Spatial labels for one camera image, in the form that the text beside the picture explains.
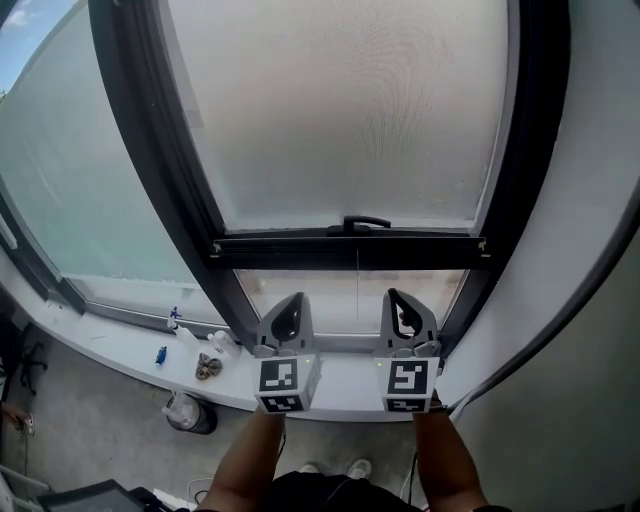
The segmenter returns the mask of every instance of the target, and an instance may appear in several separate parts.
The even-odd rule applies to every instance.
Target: window handle
[[[329,226],[327,228],[327,236],[370,236],[371,227],[365,224],[372,224],[382,228],[391,227],[391,222],[377,217],[345,215],[341,226]]]

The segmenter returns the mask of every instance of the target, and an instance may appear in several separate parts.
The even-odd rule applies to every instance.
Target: black window frame
[[[442,355],[451,354],[493,291],[535,206],[551,160],[568,80],[568,2],[519,0],[508,5],[508,58],[509,70],[515,73],[511,77],[515,93],[493,194],[480,231],[472,235],[383,227],[379,219],[370,218],[345,218],[343,225],[326,229],[227,231],[173,78],[161,23],[166,6],[158,0],[88,0],[102,80],[134,168],[172,242],[227,322],[228,327],[185,322],[196,335],[204,337],[212,327],[226,328],[247,349],[255,346],[260,318],[234,269],[465,269],[440,330]],[[26,227],[14,217],[15,208],[7,201],[0,191],[0,214],[25,256],[8,252],[23,273],[37,270],[38,278],[29,281],[43,298],[59,294],[81,313],[167,330],[162,317],[84,299],[43,263],[44,256],[34,249],[34,241],[25,235]],[[350,341],[346,347],[340,341],[345,337]],[[321,348],[349,352],[370,351],[374,337],[317,335]]]

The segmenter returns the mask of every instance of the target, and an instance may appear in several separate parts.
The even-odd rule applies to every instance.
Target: wall
[[[439,384],[449,403],[526,347],[570,300],[640,178],[640,9],[631,0],[569,8],[571,65],[551,163],[507,268],[449,358]]]
[[[640,233],[551,344],[466,409],[488,495],[525,512],[640,495]]]

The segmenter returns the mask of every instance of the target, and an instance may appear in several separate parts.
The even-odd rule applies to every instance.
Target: trash can
[[[213,404],[184,393],[172,396],[162,412],[176,430],[193,434],[211,434],[218,426]]]

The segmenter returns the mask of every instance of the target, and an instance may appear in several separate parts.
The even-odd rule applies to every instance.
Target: floor
[[[31,398],[13,382],[9,400],[28,407],[36,435],[25,445],[5,426],[2,463],[43,480],[56,492],[110,478],[125,488],[158,488],[184,498],[190,480],[212,476],[245,411],[219,406],[209,436],[173,430],[161,412],[167,390],[97,363],[32,329],[27,345],[45,344],[47,372],[37,376]],[[314,461],[327,474],[343,473],[358,457],[372,460],[372,483],[398,494],[415,449],[412,425],[333,423],[287,419],[287,444],[277,475]],[[192,493],[206,487],[197,482]],[[414,484],[414,504],[424,502]]]

